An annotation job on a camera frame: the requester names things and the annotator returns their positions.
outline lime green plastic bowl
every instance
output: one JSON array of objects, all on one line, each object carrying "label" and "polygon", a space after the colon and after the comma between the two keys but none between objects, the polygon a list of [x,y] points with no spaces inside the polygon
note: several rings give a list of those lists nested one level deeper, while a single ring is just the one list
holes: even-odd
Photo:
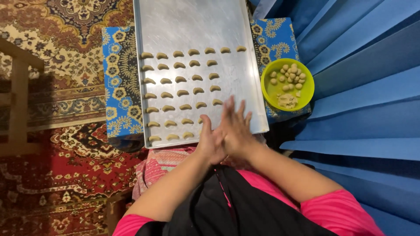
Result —
[{"label": "lime green plastic bowl", "polygon": [[[289,65],[289,67],[293,64],[296,63],[298,69],[302,70],[302,73],[306,74],[306,81],[303,84],[302,89],[300,90],[300,97],[297,98],[297,104],[294,108],[292,109],[288,109],[285,107],[281,107],[278,105],[278,99],[277,99],[277,94],[281,93],[281,94],[285,94],[285,93],[290,93],[293,96],[296,96],[296,93],[299,91],[296,88],[293,88],[293,90],[289,90],[287,92],[283,91],[283,86],[288,84],[287,81],[284,82],[280,82],[278,80],[278,78],[280,76],[282,76],[283,74],[280,73],[280,70],[282,69],[283,65]],[[276,79],[277,79],[277,84],[276,85],[272,85],[270,83],[270,80],[272,79],[270,77],[270,74],[275,71],[277,73]],[[309,72],[308,68],[306,68],[305,65],[303,65],[302,63],[300,63],[297,60],[291,59],[291,58],[281,58],[281,59],[277,59],[275,61],[270,62],[266,68],[264,69],[264,71],[262,72],[262,76],[261,76],[261,89],[262,89],[262,94],[264,95],[265,100],[272,105],[275,108],[278,108],[280,110],[285,110],[285,111],[294,111],[294,110],[300,110],[302,109],[304,106],[306,106],[309,101],[311,101],[312,96],[314,95],[314,90],[315,90],[315,84],[314,84],[314,78],[312,77],[311,72]]]}]

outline hand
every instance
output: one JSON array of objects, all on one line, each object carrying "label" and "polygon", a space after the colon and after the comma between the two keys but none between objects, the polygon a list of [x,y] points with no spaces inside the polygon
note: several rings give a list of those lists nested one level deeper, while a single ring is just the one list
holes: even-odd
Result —
[{"label": "hand", "polygon": [[220,164],[227,156],[222,147],[223,133],[219,128],[211,130],[211,120],[207,115],[201,115],[200,118],[203,120],[203,128],[196,152],[207,158],[211,165]]},{"label": "hand", "polygon": [[257,141],[249,131],[252,112],[248,112],[244,119],[245,100],[241,101],[238,112],[235,112],[234,97],[223,104],[222,119],[218,129],[223,131],[223,147],[228,155],[246,158],[249,147]]}]

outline red rug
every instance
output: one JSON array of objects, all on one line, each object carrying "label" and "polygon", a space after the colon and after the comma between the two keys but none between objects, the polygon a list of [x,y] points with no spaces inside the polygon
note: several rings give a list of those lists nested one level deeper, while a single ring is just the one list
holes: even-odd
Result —
[{"label": "red rug", "polygon": [[107,235],[106,199],[133,186],[146,155],[109,145],[104,122],[29,136],[41,155],[0,158],[0,235]]}]

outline pink shirt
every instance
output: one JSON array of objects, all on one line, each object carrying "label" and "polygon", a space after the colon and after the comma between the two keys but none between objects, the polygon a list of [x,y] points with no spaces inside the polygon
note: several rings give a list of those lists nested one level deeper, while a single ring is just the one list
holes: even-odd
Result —
[{"label": "pink shirt", "polygon": [[[339,236],[385,236],[354,196],[344,189],[302,202],[299,209],[267,179],[250,171],[237,171],[251,186],[281,200],[309,220]],[[113,236],[134,236],[150,221],[153,219],[134,214],[126,215],[118,222]]]}]

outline person's left hand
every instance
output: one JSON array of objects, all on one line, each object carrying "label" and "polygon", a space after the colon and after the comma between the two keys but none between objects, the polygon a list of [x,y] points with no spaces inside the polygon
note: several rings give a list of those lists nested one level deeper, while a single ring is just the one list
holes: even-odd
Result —
[{"label": "person's left hand", "polygon": [[220,164],[226,158],[222,147],[223,134],[220,129],[211,130],[211,120],[207,115],[201,115],[200,118],[203,120],[203,128],[196,152],[207,158],[210,164]]}]

